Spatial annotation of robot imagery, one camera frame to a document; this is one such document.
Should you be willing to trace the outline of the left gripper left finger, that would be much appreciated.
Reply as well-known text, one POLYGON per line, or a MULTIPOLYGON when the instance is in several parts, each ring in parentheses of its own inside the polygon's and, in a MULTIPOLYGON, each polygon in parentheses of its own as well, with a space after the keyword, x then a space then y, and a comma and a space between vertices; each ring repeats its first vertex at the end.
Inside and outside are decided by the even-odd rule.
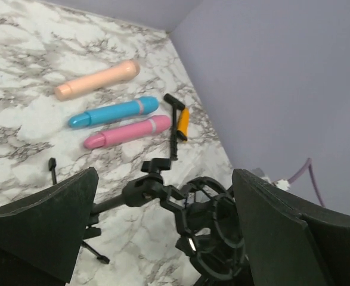
POLYGON ((97 185, 90 167, 0 207, 0 285, 70 282, 97 185))

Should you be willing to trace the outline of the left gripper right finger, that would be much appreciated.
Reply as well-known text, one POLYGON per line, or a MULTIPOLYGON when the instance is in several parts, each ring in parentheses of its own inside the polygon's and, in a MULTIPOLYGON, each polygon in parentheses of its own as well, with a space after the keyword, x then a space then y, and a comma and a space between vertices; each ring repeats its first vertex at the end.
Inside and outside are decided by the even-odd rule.
POLYGON ((232 182, 255 285, 350 285, 349 215, 248 170, 234 170, 232 182))

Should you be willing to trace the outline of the black tripod mic stand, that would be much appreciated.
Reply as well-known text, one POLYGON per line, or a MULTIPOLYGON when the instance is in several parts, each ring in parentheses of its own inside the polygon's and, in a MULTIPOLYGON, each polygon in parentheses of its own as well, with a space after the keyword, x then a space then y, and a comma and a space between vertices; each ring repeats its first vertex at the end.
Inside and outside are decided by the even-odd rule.
POLYGON ((126 184, 120 195, 94 204, 84 239, 101 235, 100 213, 121 205, 141 207, 154 199, 175 216, 179 238, 175 247, 183 252, 201 274, 196 285, 230 284, 246 266, 244 238, 240 229, 233 192, 204 176, 180 189, 165 185, 162 171, 170 170, 171 159, 154 158, 142 165, 144 176, 126 184))

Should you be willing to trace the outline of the pink microphone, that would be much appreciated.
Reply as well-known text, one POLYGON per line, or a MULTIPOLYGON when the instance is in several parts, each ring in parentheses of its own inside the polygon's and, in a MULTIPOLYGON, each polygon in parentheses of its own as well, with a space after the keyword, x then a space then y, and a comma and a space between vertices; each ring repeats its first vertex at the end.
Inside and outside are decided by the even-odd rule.
POLYGON ((150 118, 120 126, 118 128, 101 131, 87 138, 83 145, 92 150, 95 148, 109 147, 121 143, 140 139, 145 136, 161 133, 171 126, 171 119, 166 115, 156 115, 150 118))

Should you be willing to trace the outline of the blue microphone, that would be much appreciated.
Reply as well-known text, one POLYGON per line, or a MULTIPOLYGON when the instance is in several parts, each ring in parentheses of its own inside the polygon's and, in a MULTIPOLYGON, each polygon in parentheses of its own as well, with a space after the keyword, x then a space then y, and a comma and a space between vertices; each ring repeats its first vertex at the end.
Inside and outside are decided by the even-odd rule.
POLYGON ((86 110, 72 116, 68 125, 71 128, 86 128, 116 122, 128 117, 148 115, 156 111, 159 101, 156 97, 139 97, 132 101, 86 110))

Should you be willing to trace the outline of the beige microphone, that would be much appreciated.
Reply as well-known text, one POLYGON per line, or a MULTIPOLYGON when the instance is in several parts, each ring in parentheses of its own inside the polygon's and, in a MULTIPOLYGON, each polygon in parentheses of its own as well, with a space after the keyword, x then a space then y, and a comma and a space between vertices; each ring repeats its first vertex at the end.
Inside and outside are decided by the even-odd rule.
POLYGON ((135 78, 140 72, 140 65, 135 60, 126 60, 109 69, 70 80, 54 89, 56 97, 71 100, 105 86, 115 85, 135 78))

